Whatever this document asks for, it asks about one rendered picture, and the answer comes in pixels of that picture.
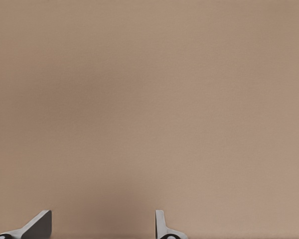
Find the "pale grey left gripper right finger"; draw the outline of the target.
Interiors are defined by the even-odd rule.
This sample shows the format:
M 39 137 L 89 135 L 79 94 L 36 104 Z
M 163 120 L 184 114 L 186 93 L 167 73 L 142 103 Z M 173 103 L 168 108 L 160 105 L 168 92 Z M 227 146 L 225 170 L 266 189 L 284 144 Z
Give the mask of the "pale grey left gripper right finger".
M 167 227 L 163 210 L 155 211 L 155 239 L 188 239 L 185 233 Z

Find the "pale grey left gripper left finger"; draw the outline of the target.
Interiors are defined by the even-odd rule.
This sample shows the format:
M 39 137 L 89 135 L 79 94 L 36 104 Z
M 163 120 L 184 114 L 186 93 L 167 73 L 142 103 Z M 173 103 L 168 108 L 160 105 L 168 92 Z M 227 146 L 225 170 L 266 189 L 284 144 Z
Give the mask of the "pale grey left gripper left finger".
M 50 239 L 52 211 L 43 210 L 20 229 L 0 234 L 0 239 Z

